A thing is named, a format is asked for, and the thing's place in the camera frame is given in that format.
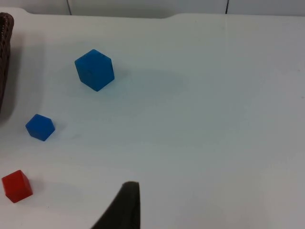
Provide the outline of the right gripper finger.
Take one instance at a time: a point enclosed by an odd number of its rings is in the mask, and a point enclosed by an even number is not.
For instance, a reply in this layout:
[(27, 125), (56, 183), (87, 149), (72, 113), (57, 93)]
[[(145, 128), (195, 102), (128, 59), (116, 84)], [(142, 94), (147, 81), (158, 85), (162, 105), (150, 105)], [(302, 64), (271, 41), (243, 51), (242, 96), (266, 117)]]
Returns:
[(140, 185), (135, 181), (122, 184), (116, 197), (92, 226), (93, 229), (140, 229)]

